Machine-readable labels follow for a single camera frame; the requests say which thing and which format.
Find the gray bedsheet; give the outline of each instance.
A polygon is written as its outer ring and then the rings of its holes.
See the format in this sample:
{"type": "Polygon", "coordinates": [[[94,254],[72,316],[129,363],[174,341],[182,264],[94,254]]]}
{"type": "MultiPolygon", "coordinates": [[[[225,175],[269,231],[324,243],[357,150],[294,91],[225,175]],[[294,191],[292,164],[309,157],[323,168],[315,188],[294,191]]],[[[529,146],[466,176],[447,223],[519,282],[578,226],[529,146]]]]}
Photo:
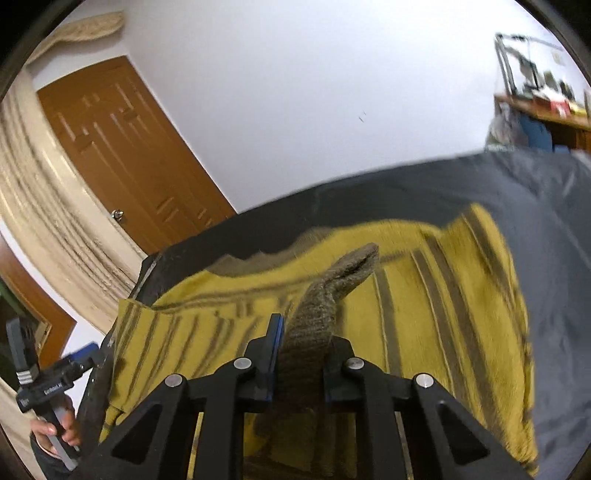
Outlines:
{"type": "MultiPolygon", "coordinates": [[[[540,480],[566,479],[591,443],[591,171],[568,154],[485,152],[322,184],[240,214],[144,262],[151,304],[223,254],[278,252],[315,226],[414,219],[444,226],[469,203],[492,214],[515,259],[535,360],[540,480]]],[[[104,348],[108,350],[108,340],[104,348]]],[[[102,424],[108,367],[80,416],[88,445],[102,424]]]]}

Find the wooden door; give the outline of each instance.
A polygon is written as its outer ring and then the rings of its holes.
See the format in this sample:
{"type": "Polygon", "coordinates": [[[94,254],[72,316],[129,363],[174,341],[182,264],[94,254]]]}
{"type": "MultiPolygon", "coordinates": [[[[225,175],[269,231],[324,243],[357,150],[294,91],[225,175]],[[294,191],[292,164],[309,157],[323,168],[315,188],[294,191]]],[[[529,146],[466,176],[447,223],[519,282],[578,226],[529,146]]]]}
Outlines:
{"type": "MultiPolygon", "coordinates": [[[[37,340],[41,340],[37,346],[41,348],[39,351],[41,367],[49,367],[60,359],[76,322],[33,280],[1,233],[0,277],[2,280],[0,295],[8,293],[4,285],[8,287],[9,293],[14,295],[26,310],[25,313],[37,321],[36,333],[45,333],[45,338],[39,338],[36,335],[37,340]]],[[[0,344],[2,343],[4,347],[8,347],[6,326],[0,320],[0,344]]]]}
{"type": "Polygon", "coordinates": [[[2,425],[0,425],[0,478],[35,480],[10,443],[2,425]]]}
{"type": "Polygon", "coordinates": [[[146,253],[235,214],[126,57],[38,94],[73,164],[109,212],[123,211],[119,223],[146,253]]]}

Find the door knob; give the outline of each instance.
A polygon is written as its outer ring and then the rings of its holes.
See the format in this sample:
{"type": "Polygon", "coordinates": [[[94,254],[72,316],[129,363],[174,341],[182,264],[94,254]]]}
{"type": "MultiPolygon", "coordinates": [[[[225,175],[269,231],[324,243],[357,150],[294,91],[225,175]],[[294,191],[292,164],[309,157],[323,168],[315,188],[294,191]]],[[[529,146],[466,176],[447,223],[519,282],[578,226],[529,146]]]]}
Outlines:
{"type": "Polygon", "coordinates": [[[114,218],[115,222],[120,222],[123,218],[123,210],[113,210],[111,217],[114,218]]]}

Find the beige curtain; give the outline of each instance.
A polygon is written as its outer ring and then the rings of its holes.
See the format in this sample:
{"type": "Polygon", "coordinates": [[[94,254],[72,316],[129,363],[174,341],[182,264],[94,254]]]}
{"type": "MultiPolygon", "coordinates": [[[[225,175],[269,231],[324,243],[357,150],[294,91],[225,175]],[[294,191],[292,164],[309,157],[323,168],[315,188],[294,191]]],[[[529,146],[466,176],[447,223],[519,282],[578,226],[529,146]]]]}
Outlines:
{"type": "Polygon", "coordinates": [[[16,450],[22,462],[37,480],[44,480],[37,461],[29,445],[29,419],[34,418],[33,413],[23,415],[15,401],[15,391],[0,378],[0,405],[2,406],[2,428],[16,450]]]}
{"type": "MultiPolygon", "coordinates": [[[[122,14],[64,25],[36,49],[102,37],[122,14]]],[[[86,320],[107,332],[145,254],[111,219],[73,167],[23,69],[0,105],[0,216],[31,262],[86,320]]]]}

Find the fabric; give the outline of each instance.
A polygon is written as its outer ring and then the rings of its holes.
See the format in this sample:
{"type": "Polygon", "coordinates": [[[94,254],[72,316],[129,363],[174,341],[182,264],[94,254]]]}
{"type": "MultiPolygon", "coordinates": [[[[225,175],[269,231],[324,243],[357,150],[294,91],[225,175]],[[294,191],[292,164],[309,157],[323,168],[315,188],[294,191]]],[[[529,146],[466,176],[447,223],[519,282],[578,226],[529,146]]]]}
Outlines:
{"type": "Polygon", "coordinates": [[[145,258],[63,150],[27,69],[0,103],[0,218],[75,311],[106,333],[145,258]]]}
{"type": "Polygon", "coordinates": [[[542,122],[524,114],[519,116],[519,122],[527,135],[530,148],[539,148],[546,152],[552,152],[554,150],[552,147],[552,134],[542,122]]]}
{"type": "Polygon", "coordinates": [[[520,113],[502,103],[500,113],[491,120],[486,136],[486,147],[526,147],[528,137],[519,122],[520,113]]]}
{"type": "Polygon", "coordinates": [[[0,405],[2,405],[0,424],[6,438],[31,476],[35,480],[44,480],[44,472],[35,461],[29,444],[30,421],[35,418],[35,414],[32,411],[25,414],[20,411],[17,402],[15,402],[16,394],[10,385],[0,378],[0,405]]]}
{"type": "Polygon", "coordinates": [[[72,472],[66,468],[64,462],[43,450],[32,433],[29,434],[29,443],[38,464],[37,468],[40,468],[44,475],[44,477],[35,476],[35,478],[41,480],[67,480],[70,478],[72,472]]]}
{"type": "MultiPolygon", "coordinates": [[[[589,162],[573,154],[521,149],[480,152],[319,184],[235,215],[161,253],[137,299],[152,305],[185,278],[221,256],[276,254],[313,228],[343,228],[384,219],[444,228],[478,202],[511,250],[529,316],[535,362],[533,420],[537,480],[565,480],[591,443],[591,194],[589,162]]],[[[142,272],[154,261],[146,259],[142,272]]],[[[106,351],[112,356],[112,349],[106,351]]],[[[99,430],[111,369],[93,370],[105,390],[88,388],[79,418],[99,430]]]]}
{"type": "Polygon", "coordinates": [[[277,362],[275,400],[285,408],[322,403],[322,374],[337,322],[339,302],[372,273],[379,260],[376,244],[339,258],[310,287],[285,330],[277,362]]]}
{"type": "MultiPolygon", "coordinates": [[[[104,439],[168,374],[211,374],[290,320],[308,286],[343,254],[379,245],[374,273],[339,304],[335,334],[384,371],[432,373],[530,471],[533,365],[511,254],[488,213],[472,206],[445,230],[404,221],[310,233],[288,251],[224,259],[165,293],[152,309],[120,303],[104,439]]],[[[247,466],[354,476],[350,417],[287,416],[271,432],[247,419],[247,466]]]]}

